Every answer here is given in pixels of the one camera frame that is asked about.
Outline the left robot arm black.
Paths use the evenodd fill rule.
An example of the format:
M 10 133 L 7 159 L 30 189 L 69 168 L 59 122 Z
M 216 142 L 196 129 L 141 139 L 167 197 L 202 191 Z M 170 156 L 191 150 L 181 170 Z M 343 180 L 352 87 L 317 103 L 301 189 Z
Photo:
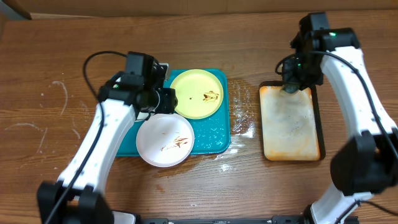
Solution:
M 95 94 L 93 122 L 77 153 L 54 184 L 42 182 L 37 201 L 42 223 L 136 223 L 110 209 L 104 190 L 117 151 L 136 120 L 174 112 L 177 98 L 166 74 L 119 72 Z

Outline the dark green sponge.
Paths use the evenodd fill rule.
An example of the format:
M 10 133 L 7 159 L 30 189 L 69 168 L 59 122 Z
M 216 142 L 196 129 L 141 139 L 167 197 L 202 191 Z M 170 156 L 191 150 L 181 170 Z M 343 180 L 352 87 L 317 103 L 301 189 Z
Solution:
M 298 83 L 285 82 L 280 90 L 287 94 L 296 94 L 300 90 L 300 85 Z

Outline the yellow-green plate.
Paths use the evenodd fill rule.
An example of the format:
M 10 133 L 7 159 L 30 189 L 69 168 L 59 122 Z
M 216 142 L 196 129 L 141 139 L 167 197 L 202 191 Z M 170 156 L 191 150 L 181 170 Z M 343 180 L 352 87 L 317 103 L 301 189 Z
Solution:
M 192 69 L 177 75 L 171 83 L 178 99 L 175 111 L 188 119 L 203 119 L 214 114 L 223 102 L 223 86 L 206 70 Z

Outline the white plate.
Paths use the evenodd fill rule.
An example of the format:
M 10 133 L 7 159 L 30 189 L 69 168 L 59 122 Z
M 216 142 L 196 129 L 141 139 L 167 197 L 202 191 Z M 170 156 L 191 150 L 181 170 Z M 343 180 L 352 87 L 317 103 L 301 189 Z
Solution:
M 184 161 L 193 149 L 191 124 L 179 114 L 155 114 L 143 122 L 136 136 L 140 157 L 156 167 L 172 167 Z
M 137 112 L 135 122 L 147 121 L 153 115 L 152 112 Z

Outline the white plate bottom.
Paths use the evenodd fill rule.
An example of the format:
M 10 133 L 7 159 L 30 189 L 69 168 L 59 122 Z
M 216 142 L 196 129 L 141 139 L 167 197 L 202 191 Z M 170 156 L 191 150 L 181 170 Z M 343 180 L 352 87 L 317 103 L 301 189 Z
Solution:
M 184 161 L 193 149 L 191 124 L 179 114 L 155 114 L 143 122 L 136 136 L 140 157 L 156 167 L 172 167 Z

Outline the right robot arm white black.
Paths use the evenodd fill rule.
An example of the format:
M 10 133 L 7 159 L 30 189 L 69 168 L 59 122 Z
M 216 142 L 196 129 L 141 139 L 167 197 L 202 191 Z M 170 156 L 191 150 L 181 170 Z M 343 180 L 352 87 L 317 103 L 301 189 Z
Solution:
M 296 93 L 327 77 L 348 129 L 348 142 L 331 160 L 333 183 L 300 222 L 357 223 L 350 213 L 397 185 L 397 125 L 373 88 L 353 29 L 302 29 L 290 45 L 295 53 L 279 62 L 283 90 Z

